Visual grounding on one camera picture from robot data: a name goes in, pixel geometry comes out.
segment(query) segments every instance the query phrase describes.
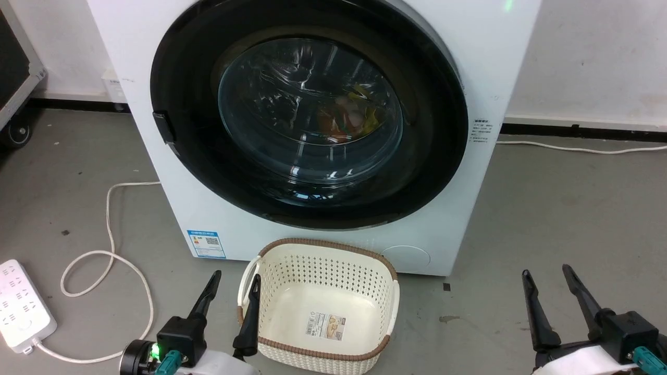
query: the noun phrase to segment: washing machine door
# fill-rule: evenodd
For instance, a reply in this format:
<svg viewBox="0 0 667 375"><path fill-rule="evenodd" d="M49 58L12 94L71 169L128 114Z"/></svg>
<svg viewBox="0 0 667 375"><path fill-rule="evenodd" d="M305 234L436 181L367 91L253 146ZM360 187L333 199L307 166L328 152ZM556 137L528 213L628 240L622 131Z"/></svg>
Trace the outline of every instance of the washing machine door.
<svg viewBox="0 0 667 375"><path fill-rule="evenodd" d="M468 134L448 51L383 1L200 1L160 43L151 98L197 179L303 228L415 212L451 180Z"/></svg>

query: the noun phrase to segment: brown basket rim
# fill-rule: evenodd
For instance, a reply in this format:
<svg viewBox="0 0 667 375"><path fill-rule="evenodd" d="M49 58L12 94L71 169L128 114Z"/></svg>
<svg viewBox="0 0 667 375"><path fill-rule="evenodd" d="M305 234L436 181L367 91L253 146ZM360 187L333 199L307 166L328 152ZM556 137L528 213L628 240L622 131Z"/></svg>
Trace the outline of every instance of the brown basket rim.
<svg viewBox="0 0 667 375"><path fill-rule="evenodd" d="M396 270L392 266L391 263L389 263L389 260L387 258L383 257L382 255L376 253L376 252L371 252L369 250L365 250L362 248L357 248L355 246L351 245L345 245L345 244L339 244L337 242L331 242L331 241L324 241L324 240L311 240L307 238L284 238L282 240L276 240L273 241L272 243L268 244L267 246L264 247L259 252L259 256L263 257L265 256L270 250L284 244L298 244L298 245L313 245L313 246L322 246L322 247L329 247L329 248L334 248L338 250L344 250L347 252L353 252L357 253L363 256L368 256L373 259L377 259L382 264L384 264L387 269L389 270L389 273L392 275L393 280L398 279L398 275L396 274ZM237 307L237 319L239 321L239 325L243 325L243 320L245 316L243 315L243 306L238 306ZM341 360L341 361L347 361L347 362L361 362L365 360L369 360L384 350L384 348L389 344L391 336L390 335L385 335L380 344L378 346L371 350L368 353L365 354L359 354L359 355L350 355L350 354L333 354L333 353L327 353L327 352L318 352L315 350L307 350L303 348L298 348L296 346L291 346L287 344L282 344L277 341L269 340L264 337L259 337L258 341L260 344L268 345L271 346L272 348L280 349L280 350L285 350L288 352L292 352L295 354L302 354L304 356L310 356L310 357L316 357L316 358L323 358L327 360Z"/></svg>

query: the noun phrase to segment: wall outlet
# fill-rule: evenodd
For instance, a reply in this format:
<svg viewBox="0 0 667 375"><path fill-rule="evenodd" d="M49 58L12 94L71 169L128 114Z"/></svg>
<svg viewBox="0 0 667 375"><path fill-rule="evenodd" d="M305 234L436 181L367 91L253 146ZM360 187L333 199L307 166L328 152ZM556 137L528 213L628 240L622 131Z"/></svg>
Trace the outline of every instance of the wall outlet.
<svg viewBox="0 0 667 375"><path fill-rule="evenodd" d="M33 339L43 340L57 327L35 286L16 260L0 264L0 333L16 353L30 354Z"/></svg>
<svg viewBox="0 0 667 375"><path fill-rule="evenodd" d="M114 103L127 103L127 98L121 87L120 79L116 75L116 72L113 69L107 69L102 75L102 82L104 82L104 87L107 88L107 93L109 98Z"/></svg>

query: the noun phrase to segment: green led light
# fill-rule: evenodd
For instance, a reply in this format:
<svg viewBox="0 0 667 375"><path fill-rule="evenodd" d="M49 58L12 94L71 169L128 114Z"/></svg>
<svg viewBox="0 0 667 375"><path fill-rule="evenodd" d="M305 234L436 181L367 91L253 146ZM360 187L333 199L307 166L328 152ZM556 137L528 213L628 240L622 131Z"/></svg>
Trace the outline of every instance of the green led light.
<svg viewBox="0 0 667 375"><path fill-rule="evenodd" d="M154 343L151 347L151 357L160 359L160 347L157 345L157 343Z"/></svg>

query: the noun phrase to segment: laundry basket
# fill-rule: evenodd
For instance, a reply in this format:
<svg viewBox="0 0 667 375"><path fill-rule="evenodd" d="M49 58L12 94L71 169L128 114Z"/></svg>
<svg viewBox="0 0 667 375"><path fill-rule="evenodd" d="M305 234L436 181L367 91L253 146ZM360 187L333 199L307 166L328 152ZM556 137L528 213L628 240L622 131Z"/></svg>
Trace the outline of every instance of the laundry basket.
<svg viewBox="0 0 667 375"><path fill-rule="evenodd" d="M319 240L266 246L245 269L239 323L254 276L261 276L259 351L326 374L363 374L389 343L400 289L383 256Z"/></svg>

